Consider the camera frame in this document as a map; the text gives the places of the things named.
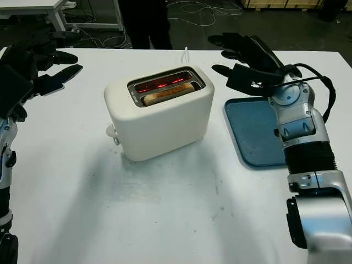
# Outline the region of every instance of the red glowing heating element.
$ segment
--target red glowing heating element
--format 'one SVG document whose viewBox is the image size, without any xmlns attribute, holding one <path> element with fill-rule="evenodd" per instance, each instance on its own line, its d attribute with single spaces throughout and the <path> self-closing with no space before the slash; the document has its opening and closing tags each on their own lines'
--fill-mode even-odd
<svg viewBox="0 0 352 264">
<path fill-rule="evenodd" d="M 135 90 L 137 91 L 137 93 L 141 94 L 143 92 L 159 89 L 171 84 L 177 84 L 182 81 L 189 80 L 191 78 L 192 76 L 189 74 L 188 71 L 183 71 L 181 73 L 176 73 L 156 80 L 143 82 L 142 84 L 137 84 L 135 86 Z"/>
</svg>

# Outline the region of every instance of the black rubber sleeve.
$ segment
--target black rubber sleeve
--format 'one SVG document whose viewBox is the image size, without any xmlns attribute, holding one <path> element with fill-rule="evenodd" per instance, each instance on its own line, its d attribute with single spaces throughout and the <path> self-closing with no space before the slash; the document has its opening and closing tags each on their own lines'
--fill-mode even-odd
<svg viewBox="0 0 352 264">
<path fill-rule="evenodd" d="M 10 187 L 0 189 L 0 218 L 9 212 Z"/>
<path fill-rule="evenodd" d="M 336 168 L 329 142 L 310 142 L 284 149 L 290 174 L 329 171 Z"/>
</svg>

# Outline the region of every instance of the white desk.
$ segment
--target white desk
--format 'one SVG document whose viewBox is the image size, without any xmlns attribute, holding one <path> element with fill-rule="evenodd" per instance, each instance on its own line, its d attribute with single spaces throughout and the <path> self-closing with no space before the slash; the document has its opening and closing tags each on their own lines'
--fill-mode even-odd
<svg viewBox="0 0 352 264">
<path fill-rule="evenodd" d="M 55 30 L 65 31 L 74 26 L 79 28 L 106 28 L 123 30 L 117 0 L 113 0 L 117 22 L 106 23 L 67 23 L 61 11 L 66 0 L 0 0 L 0 15 L 48 15 Z"/>
<path fill-rule="evenodd" d="M 132 71 L 179 63 L 183 51 L 66 51 L 84 69 L 65 90 L 25 105 L 29 117 L 18 124 L 12 146 L 19 264 L 305 263 L 306 251 L 293 245 L 286 222 L 288 171 L 245 166 L 227 128 L 225 101 L 245 95 L 226 88 L 211 65 L 234 61 L 220 51 L 190 51 L 216 87 L 205 138 L 136 163 L 105 134 L 111 120 L 103 90 Z M 352 190 L 352 69 L 335 52 L 276 54 L 333 80 L 337 101 L 327 129 Z M 311 85 L 323 112 L 327 90 L 319 81 Z"/>
</svg>

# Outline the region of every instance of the toaster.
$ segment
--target toaster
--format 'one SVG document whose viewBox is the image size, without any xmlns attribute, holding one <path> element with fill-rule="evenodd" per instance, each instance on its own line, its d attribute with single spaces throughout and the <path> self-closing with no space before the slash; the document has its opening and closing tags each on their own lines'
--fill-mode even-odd
<svg viewBox="0 0 352 264">
<path fill-rule="evenodd" d="M 133 161 L 143 161 L 202 139 L 214 85 L 197 66 L 149 71 L 109 84 L 104 99 L 107 134 Z"/>
</svg>

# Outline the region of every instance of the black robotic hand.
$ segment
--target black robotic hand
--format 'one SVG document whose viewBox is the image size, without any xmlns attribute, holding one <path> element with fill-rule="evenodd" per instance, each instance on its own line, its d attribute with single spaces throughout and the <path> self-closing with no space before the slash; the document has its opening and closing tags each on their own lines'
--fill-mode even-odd
<svg viewBox="0 0 352 264">
<path fill-rule="evenodd" d="M 37 95 L 48 95 L 62 89 L 63 84 L 82 70 L 72 65 L 54 76 L 38 77 L 38 71 L 46 71 L 54 64 L 74 64 L 75 55 L 57 51 L 57 48 L 73 46 L 81 36 L 73 32 L 42 30 L 30 39 L 11 45 L 0 58 L 0 118 L 12 117 L 23 122 L 27 117 L 23 104 Z"/>
<path fill-rule="evenodd" d="M 288 72 L 301 77 L 293 65 L 284 66 L 272 50 L 257 36 L 223 33 L 210 36 L 210 43 L 224 48 L 222 56 L 246 63 L 249 67 L 235 64 L 233 69 L 213 65 L 212 69 L 228 78 L 227 86 L 248 95 L 269 97 L 275 85 L 280 84 Z"/>
</svg>

